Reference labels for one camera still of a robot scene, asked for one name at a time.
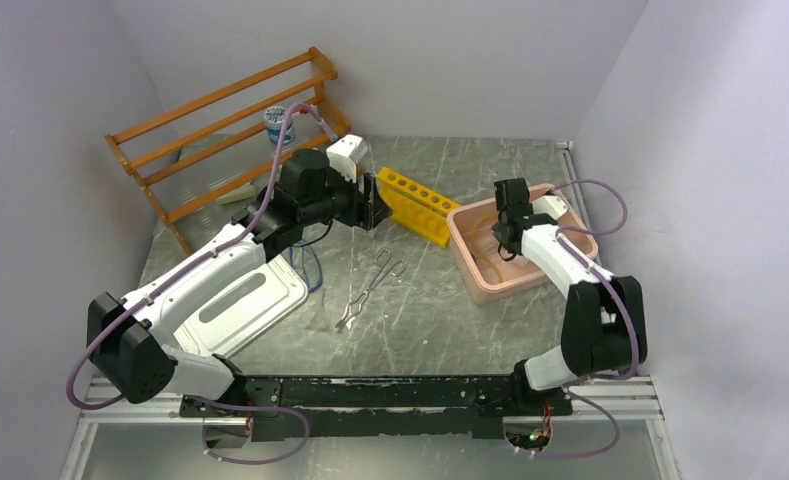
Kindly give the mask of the pink plastic bin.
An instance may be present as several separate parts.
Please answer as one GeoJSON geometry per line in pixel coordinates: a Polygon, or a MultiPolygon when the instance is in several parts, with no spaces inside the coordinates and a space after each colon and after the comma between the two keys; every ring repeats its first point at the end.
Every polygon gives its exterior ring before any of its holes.
{"type": "Polygon", "coordinates": [[[486,304],[512,294],[553,283],[567,295],[579,281],[595,282],[595,270],[609,279],[612,274],[598,266],[598,245],[590,235],[573,231],[582,221],[563,194],[548,194],[550,184],[529,188],[529,199],[537,213],[547,213],[554,225],[537,225],[524,232],[521,256],[508,261],[499,252],[491,227],[498,212],[493,198],[452,210],[447,216],[451,231],[450,249],[474,302],[486,304]]]}

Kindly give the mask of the yellow test tube rack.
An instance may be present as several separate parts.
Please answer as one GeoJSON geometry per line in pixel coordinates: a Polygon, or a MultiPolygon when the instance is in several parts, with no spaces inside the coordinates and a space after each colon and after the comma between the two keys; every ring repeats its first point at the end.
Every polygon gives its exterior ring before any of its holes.
{"type": "Polygon", "coordinates": [[[391,208],[391,219],[446,248],[451,239],[447,216],[460,204],[414,180],[383,167],[377,174],[379,194],[391,208]]]}

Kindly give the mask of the blue safety goggles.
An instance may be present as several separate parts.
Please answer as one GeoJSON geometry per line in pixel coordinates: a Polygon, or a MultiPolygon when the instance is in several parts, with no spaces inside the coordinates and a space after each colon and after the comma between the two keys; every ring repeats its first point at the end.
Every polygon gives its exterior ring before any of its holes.
{"type": "Polygon", "coordinates": [[[309,243],[300,242],[290,247],[288,262],[301,277],[309,293],[314,293],[323,286],[322,263],[309,243]]]}

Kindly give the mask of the white metal tray lid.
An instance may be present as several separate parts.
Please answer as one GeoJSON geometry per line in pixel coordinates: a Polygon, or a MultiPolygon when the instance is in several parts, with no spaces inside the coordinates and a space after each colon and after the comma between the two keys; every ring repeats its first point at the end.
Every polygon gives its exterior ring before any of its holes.
{"type": "Polygon", "coordinates": [[[282,257],[221,290],[175,331],[181,349],[231,357],[301,306],[306,283],[282,257]]]}

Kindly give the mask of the tan rubber tubing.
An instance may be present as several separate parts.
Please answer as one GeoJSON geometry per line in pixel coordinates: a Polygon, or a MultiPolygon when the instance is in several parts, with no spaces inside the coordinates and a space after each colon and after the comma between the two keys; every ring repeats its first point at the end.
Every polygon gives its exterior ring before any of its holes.
{"type": "Polygon", "coordinates": [[[480,230],[480,228],[490,220],[494,220],[494,219],[495,217],[493,214],[484,215],[480,217],[471,228],[469,232],[469,239],[471,241],[471,246],[472,246],[471,255],[475,260],[483,261],[495,274],[498,282],[503,282],[504,278],[501,270],[499,269],[497,264],[487,256],[488,245],[487,244],[480,245],[479,241],[477,240],[477,233],[480,230]]]}

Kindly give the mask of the white plastic packet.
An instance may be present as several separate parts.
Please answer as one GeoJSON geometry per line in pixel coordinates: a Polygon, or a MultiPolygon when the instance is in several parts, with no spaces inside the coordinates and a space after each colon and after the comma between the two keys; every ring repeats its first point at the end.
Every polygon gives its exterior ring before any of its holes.
{"type": "Polygon", "coordinates": [[[510,263],[516,268],[522,269],[538,269],[537,265],[524,256],[515,256],[510,263]]]}

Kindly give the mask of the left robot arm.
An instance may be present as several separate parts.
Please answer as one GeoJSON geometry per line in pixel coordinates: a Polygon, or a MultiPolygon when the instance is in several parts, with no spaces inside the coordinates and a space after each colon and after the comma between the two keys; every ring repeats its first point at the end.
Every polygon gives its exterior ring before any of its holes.
{"type": "Polygon", "coordinates": [[[91,362],[132,404],[173,388],[205,398],[219,414],[243,409],[242,372],[219,354],[190,354],[171,346],[174,333],[242,275],[279,257],[299,242],[306,227],[339,222],[366,231],[392,213],[373,173],[360,170],[369,151],[341,140],[324,151],[297,149],[277,177],[236,211],[206,246],[126,299],[109,293],[87,309],[91,362]]]}

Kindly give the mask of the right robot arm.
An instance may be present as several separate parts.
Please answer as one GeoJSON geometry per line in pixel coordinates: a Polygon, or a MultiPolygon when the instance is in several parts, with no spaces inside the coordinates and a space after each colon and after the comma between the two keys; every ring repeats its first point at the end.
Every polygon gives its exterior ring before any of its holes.
{"type": "Polygon", "coordinates": [[[497,221],[492,234],[504,261],[524,258],[539,267],[565,299],[561,337],[546,353],[519,362],[524,378],[509,391],[512,406],[532,414],[548,390],[577,380],[624,380],[647,355],[643,290],[633,276],[615,275],[569,240],[559,223],[564,201],[554,187],[531,199],[523,178],[494,184],[497,221]]]}

